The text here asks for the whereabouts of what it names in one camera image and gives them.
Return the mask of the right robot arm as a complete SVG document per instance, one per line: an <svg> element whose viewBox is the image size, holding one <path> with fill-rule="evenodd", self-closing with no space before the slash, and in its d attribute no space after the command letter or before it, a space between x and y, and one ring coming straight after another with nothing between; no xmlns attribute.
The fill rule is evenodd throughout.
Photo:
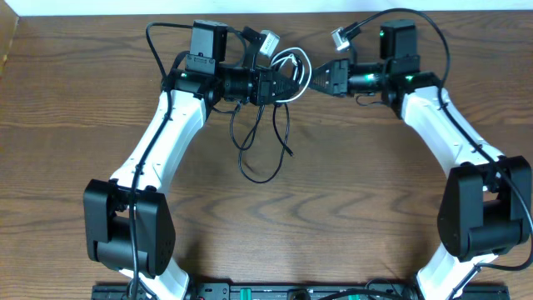
<svg viewBox="0 0 533 300"><path fill-rule="evenodd" d="M441 242L401 297L457 299L481 270L531 241L531 166L491 146L456 109L443 79L421 70L412 20L384 22L379 38L378 62L356 54L332 60L313 71L310 87L339 98L379 94L430 149L446 175Z"/></svg>

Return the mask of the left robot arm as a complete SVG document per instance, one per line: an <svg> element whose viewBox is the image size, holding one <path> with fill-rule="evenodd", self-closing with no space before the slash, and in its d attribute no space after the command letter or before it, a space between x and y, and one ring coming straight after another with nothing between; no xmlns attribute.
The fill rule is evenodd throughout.
<svg viewBox="0 0 533 300"><path fill-rule="evenodd" d="M153 119L132 154L106 181L83 193L87 254L126 275L124 286L96 286L95 299L188 299L190 278L174 260L175 228L166 195L191 140L221 100L238 107L286 108L311 79L298 47L278 50L278 36L245 27L237 32L241 58L226 63L233 28L196 20L188 50L162 69Z"/></svg>

